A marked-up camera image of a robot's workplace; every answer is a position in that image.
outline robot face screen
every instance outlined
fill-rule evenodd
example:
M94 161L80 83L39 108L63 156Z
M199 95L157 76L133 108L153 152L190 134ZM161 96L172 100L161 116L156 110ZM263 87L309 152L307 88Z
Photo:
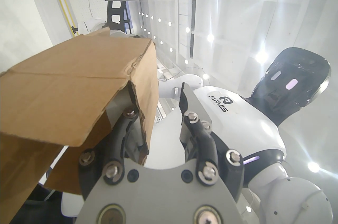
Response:
M330 64L322 56L287 48L269 66L247 101L279 125L327 87Z

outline screw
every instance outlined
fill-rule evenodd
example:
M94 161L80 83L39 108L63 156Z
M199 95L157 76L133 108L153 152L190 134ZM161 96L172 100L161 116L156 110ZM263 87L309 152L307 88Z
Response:
M111 165L106 170L106 177L107 178L114 178L117 173L119 172L119 169L115 165Z
M235 162L239 162L239 160L241 158L240 158L240 156L237 153L232 152L230 154L230 159L231 159L231 161L233 161L235 163Z
M81 161L83 163L87 163L90 160L90 158L92 158L92 155L90 154L90 152L85 152L81 154Z
M203 168L203 175L206 178L212 179L215 176L215 170L212 167L204 166Z
M80 165L87 166L94 161L95 153L94 151L86 151L80 155Z
M130 111L127 111L126 114L127 114L128 116L132 116L132 115L134 115L134 113L135 113L135 112L134 112L133 110L130 110Z
M198 224L218 224L218 220L213 212L204 211L198 217Z
M126 118L130 118L132 119L133 117L136 116L136 113L134 111L134 107L128 107L128 108L125 108L124 111L123 111L123 115L126 117Z
M196 115L195 113L193 113L193 112L190 112L190 113L188 114L188 118L189 118L190 120L196 120L196 119L197 119L197 115Z
M202 121L202 124L203 124L203 127L204 127L206 130L209 130L209 129L210 129L210 124L209 124L209 122L203 120L203 121Z

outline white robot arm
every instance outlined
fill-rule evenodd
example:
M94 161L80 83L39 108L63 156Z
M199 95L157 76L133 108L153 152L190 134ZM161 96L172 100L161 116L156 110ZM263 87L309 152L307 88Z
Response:
M181 95L181 87L183 83L187 83L192 90L196 90L203 86L203 79L197 75L186 74L176 79L158 82L159 98L172 98L179 100Z
M260 224L332 223L332 208L324 192L308 180L288 177L279 163L257 174L248 187L261 200Z

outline white wall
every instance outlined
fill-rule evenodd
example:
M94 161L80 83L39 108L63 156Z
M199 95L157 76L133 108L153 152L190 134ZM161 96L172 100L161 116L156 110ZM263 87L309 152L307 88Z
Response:
M51 46L34 0L0 0L0 72Z

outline purple led light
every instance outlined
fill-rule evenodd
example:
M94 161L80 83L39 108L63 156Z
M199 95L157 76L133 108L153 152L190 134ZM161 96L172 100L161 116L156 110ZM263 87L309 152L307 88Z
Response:
M251 158L246 159L245 161L243 161L243 165L248 164L248 163L250 163L252 161L256 161L258 159L259 159L259 156L251 157Z

